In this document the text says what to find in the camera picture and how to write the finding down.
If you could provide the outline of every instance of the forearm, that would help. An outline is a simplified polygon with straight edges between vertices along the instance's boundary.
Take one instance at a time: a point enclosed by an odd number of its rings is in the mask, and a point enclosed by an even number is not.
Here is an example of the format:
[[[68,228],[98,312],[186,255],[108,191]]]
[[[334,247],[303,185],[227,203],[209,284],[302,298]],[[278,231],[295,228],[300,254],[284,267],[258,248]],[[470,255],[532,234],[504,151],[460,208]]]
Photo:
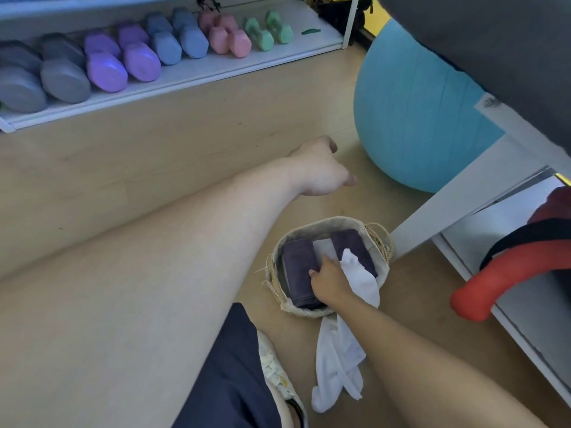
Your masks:
[[[545,428],[495,382],[358,297],[336,307],[414,428]]]
[[[284,158],[0,284],[0,421],[167,427],[282,209]]]

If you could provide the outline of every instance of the white sneaker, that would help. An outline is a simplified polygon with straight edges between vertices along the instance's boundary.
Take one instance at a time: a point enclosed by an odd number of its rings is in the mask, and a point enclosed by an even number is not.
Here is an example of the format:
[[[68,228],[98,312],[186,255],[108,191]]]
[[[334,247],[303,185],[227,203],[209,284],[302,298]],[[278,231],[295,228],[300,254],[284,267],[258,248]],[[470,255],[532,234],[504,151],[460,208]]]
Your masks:
[[[290,404],[299,416],[302,426],[308,428],[307,412],[302,400],[297,395],[294,386],[277,359],[276,349],[272,341],[261,331],[258,331],[258,352],[260,353],[261,368],[264,377],[277,389],[283,399]]]

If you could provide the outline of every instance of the dark blue shorts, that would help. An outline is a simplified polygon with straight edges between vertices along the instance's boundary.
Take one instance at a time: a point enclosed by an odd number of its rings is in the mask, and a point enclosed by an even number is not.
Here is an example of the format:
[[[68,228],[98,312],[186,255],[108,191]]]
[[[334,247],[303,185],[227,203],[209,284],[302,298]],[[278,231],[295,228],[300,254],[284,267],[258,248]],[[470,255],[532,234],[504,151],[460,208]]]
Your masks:
[[[256,327],[234,303],[173,428],[281,425],[261,370]]]

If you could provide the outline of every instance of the fabric storage basket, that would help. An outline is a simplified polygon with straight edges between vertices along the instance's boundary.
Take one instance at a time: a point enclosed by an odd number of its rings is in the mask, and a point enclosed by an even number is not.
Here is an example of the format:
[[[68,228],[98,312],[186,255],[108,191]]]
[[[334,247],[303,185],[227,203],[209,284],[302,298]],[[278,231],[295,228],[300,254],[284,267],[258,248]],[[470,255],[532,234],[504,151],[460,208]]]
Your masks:
[[[373,230],[374,226],[378,226],[382,230],[382,236],[386,238],[388,244],[383,242],[382,238]],[[329,238],[331,233],[347,229],[355,229],[359,232],[367,251],[373,259],[375,270],[379,274],[376,281],[377,286],[381,288],[387,278],[389,260],[394,251],[394,245],[387,230],[379,224],[364,224],[346,216],[335,216],[291,230],[277,242],[274,252],[268,256],[270,262],[269,264],[266,263],[266,280],[264,283],[272,290],[283,311],[306,318],[320,318],[333,313],[329,307],[310,310],[294,306],[287,293],[287,284],[281,261],[282,247],[285,243],[299,238],[309,238],[315,241]]]

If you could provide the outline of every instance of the green object on shelf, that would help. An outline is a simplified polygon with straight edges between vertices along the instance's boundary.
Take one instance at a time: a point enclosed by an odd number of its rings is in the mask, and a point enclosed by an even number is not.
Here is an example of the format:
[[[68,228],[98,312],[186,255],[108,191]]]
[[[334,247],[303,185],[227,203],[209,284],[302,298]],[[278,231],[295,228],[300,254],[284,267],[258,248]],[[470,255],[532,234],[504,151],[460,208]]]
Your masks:
[[[294,32],[291,27],[282,23],[280,14],[275,10],[268,10],[266,12],[266,26],[270,33],[281,44],[289,43],[294,38]]]
[[[248,37],[255,42],[262,51],[269,51],[274,47],[272,34],[267,30],[260,29],[260,24],[256,18],[245,18],[243,28]]]
[[[311,34],[311,33],[319,33],[321,30],[318,28],[310,28],[307,29],[305,31],[302,31],[302,34],[305,36],[306,34]]]

